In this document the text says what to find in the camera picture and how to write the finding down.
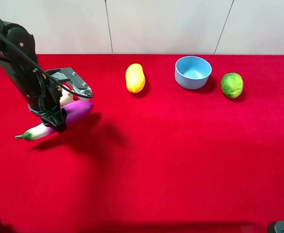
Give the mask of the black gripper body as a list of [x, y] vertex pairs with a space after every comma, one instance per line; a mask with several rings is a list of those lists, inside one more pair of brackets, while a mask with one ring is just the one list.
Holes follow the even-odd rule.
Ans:
[[44, 126], [57, 132], [66, 130], [66, 110], [60, 105], [62, 96], [60, 88], [53, 82], [39, 80], [38, 87], [27, 94], [29, 110], [41, 118]]

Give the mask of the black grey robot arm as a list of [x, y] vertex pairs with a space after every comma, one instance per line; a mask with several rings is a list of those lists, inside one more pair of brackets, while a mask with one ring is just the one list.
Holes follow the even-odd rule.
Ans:
[[38, 69], [33, 35], [24, 27], [1, 19], [0, 66], [43, 125], [57, 132], [66, 130], [67, 113], [60, 106], [61, 90]]

